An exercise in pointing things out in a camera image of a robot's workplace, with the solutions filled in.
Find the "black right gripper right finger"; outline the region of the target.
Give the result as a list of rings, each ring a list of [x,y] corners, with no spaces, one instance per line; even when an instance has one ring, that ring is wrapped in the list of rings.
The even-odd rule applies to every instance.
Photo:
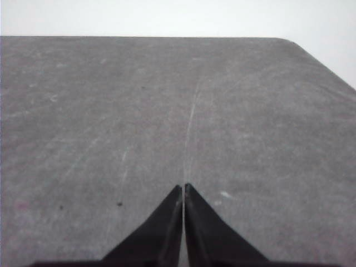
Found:
[[[191,266],[257,266],[270,263],[233,230],[192,184],[185,184],[185,233]]]

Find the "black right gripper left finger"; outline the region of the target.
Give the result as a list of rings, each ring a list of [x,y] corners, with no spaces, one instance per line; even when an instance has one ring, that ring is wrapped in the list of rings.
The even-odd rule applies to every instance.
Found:
[[[182,238],[182,188],[175,186],[103,262],[114,266],[177,266]]]

